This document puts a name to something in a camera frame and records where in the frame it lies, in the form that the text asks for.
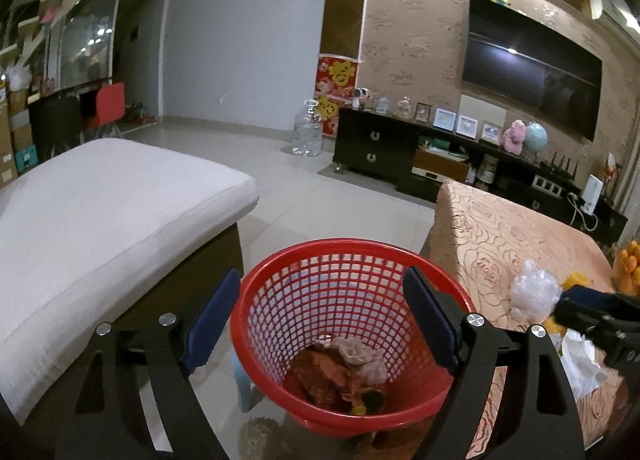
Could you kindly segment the light blue plastic stool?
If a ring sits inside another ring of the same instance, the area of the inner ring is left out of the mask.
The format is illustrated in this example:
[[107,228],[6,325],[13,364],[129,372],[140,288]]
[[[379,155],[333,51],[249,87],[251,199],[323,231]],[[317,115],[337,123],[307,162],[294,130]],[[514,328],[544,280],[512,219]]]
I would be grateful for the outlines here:
[[230,358],[236,389],[238,390],[238,404],[242,413],[247,414],[262,401],[264,394],[250,379],[234,348],[231,350]]

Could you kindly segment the red festive wall poster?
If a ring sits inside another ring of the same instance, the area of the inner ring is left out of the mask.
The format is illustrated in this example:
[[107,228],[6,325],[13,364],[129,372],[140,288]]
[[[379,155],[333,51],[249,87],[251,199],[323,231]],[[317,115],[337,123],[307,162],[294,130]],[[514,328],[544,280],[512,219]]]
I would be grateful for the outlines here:
[[322,134],[334,139],[340,109],[352,104],[359,62],[356,58],[320,54],[314,83],[317,113],[322,120]]

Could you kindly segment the black wifi router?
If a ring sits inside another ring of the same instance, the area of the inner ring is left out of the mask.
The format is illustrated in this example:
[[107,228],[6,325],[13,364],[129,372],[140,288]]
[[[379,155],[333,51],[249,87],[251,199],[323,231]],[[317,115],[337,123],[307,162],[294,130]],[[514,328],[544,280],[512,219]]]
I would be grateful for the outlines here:
[[570,157],[560,155],[556,151],[549,161],[541,161],[540,168],[561,180],[573,182],[576,180],[578,163],[573,165]]

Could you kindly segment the yellow foam fruit net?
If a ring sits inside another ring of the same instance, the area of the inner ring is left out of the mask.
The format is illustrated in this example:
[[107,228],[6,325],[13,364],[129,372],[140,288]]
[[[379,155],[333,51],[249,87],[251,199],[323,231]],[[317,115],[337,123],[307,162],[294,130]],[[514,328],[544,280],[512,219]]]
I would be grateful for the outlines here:
[[562,288],[564,291],[566,291],[575,286],[589,288],[590,285],[591,285],[591,280],[586,275],[580,272],[572,272],[563,281]]

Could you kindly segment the small picture frame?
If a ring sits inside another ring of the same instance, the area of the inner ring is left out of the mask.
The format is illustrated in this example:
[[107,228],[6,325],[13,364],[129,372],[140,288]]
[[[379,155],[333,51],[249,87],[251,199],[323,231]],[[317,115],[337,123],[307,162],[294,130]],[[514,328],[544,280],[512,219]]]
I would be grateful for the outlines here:
[[484,142],[499,146],[501,144],[502,129],[495,124],[485,121],[482,131],[480,131],[480,139]]

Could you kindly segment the clear plastic bag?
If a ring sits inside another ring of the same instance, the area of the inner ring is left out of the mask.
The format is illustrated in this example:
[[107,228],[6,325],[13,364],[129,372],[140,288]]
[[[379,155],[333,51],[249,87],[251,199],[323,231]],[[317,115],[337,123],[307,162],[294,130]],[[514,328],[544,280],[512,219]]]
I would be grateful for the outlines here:
[[511,284],[511,316],[526,325],[542,323],[552,314],[562,292],[553,274],[528,259]]

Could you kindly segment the red chair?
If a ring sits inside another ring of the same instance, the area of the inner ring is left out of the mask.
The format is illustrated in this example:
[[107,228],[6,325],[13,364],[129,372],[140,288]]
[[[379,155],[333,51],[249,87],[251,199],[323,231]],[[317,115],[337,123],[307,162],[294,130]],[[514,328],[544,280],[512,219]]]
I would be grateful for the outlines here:
[[96,113],[86,124],[91,139],[121,137],[118,121],[125,115],[125,84],[115,82],[96,92]]

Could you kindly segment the bowl of oranges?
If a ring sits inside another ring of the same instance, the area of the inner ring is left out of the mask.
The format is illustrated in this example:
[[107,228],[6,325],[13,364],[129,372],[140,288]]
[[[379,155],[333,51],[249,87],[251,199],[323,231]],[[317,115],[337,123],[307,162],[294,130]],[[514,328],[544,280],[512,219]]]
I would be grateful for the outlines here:
[[617,252],[613,271],[616,290],[623,295],[638,298],[640,286],[638,241],[631,240],[626,247]]

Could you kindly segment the white router box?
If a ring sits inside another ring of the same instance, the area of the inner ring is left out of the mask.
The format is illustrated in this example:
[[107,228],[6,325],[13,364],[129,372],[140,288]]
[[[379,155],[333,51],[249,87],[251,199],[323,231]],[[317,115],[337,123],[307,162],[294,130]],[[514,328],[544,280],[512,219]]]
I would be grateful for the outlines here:
[[603,182],[595,175],[590,174],[584,189],[582,190],[582,212],[593,215],[603,189]]

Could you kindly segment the white cushioned sofa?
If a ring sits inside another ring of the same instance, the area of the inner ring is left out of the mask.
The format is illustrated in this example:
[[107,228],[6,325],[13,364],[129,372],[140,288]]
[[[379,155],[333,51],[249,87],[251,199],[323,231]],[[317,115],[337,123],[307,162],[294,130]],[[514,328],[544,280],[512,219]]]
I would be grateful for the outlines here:
[[18,421],[112,321],[250,213],[256,181],[160,147],[97,139],[1,192],[1,394]]

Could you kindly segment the blue picture frame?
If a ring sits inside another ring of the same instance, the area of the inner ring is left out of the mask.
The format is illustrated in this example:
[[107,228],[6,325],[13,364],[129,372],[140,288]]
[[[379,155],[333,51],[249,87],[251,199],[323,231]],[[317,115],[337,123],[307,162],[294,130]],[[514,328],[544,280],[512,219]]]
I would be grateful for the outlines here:
[[457,116],[458,114],[452,112],[451,110],[438,107],[435,110],[433,127],[439,130],[452,132],[454,131],[454,127],[456,126]]

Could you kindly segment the rose pattern tablecloth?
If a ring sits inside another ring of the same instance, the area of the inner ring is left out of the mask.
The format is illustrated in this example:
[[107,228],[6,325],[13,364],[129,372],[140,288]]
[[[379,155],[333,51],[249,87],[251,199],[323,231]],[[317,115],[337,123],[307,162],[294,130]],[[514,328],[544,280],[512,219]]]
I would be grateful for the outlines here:
[[550,332],[570,376],[584,441],[604,444],[626,417],[626,385],[605,367],[602,350],[550,321],[568,285],[613,291],[612,266],[594,240],[509,200],[447,181],[421,253],[457,280],[494,326],[541,324]]

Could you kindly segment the black tv cabinet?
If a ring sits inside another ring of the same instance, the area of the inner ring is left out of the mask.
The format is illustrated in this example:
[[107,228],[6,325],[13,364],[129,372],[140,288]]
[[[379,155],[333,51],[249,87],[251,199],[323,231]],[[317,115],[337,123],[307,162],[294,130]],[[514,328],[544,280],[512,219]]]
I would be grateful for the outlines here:
[[469,184],[578,228],[609,248],[628,224],[605,197],[593,215],[583,213],[577,175],[564,181],[542,170],[541,161],[390,115],[341,108],[333,162],[337,172],[371,176],[430,202],[447,180]]

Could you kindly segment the white picture frame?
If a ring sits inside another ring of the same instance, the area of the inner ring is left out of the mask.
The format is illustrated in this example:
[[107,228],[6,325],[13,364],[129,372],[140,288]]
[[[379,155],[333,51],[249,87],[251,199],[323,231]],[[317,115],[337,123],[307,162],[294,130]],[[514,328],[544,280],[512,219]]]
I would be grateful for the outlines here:
[[456,127],[457,135],[467,137],[468,139],[476,139],[477,128],[478,121],[476,119],[462,114],[458,115]]

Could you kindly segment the brown trash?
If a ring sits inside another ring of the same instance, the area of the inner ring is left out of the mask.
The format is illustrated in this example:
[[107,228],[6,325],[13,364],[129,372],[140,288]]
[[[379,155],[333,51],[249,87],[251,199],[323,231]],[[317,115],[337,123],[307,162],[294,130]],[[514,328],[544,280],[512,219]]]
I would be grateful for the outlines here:
[[357,337],[317,341],[292,359],[283,388],[337,414],[372,416],[386,402],[388,369],[382,350]]

